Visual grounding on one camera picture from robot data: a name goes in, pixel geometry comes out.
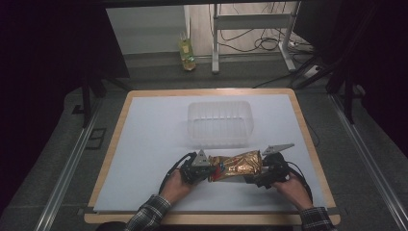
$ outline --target hand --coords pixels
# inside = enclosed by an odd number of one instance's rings
[[[288,181],[275,182],[272,186],[290,200],[298,211],[313,208],[313,203],[300,180],[291,172],[289,173],[289,177]]]
[[[193,188],[194,185],[183,182],[180,170],[175,169],[166,181],[160,195],[172,205],[189,194]]]

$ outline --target dark floor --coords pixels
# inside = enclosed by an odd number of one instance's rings
[[[280,56],[225,58],[220,73],[212,75],[208,60],[199,60],[193,72],[182,70],[174,56],[130,57],[131,79],[121,80],[137,90],[252,88],[288,74]],[[282,78],[261,88],[285,88],[291,79]],[[324,90],[322,79],[304,90],[296,90],[302,113],[319,154],[325,176],[341,214],[340,230],[399,230],[387,203],[379,193],[364,161],[360,158],[350,135]],[[104,160],[115,122],[121,111],[126,92],[103,82],[108,90],[102,99],[93,129],[106,129],[100,148],[88,141],[69,183],[64,200],[50,230],[95,230],[97,224],[84,222],[83,213],[89,202],[94,183]],[[65,98],[64,113],[53,136],[42,151],[36,165],[4,211],[0,230],[34,230],[47,200],[58,181],[61,170],[82,132],[82,115],[72,113],[82,104],[80,90]],[[372,120],[360,100],[353,103],[355,126],[366,142],[373,159],[400,199],[408,208],[408,161],[391,139]],[[224,230],[273,230],[271,227],[225,227]],[[184,227],[183,230],[196,227]]]

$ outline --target clear plastic container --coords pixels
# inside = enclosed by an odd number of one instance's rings
[[[244,146],[254,128],[246,101],[191,103],[188,119],[192,141],[203,148]]]

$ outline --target white wall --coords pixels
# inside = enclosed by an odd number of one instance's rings
[[[123,55],[178,51],[183,6],[107,9]]]

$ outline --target person's arm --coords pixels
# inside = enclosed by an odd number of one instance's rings
[[[292,173],[286,182],[272,184],[297,208],[305,231],[337,230],[323,207],[314,207],[306,189],[300,180]]]
[[[152,195],[128,221],[125,231],[154,230],[170,210],[171,205],[190,193],[194,186],[184,183],[180,170],[171,173],[160,195]]]

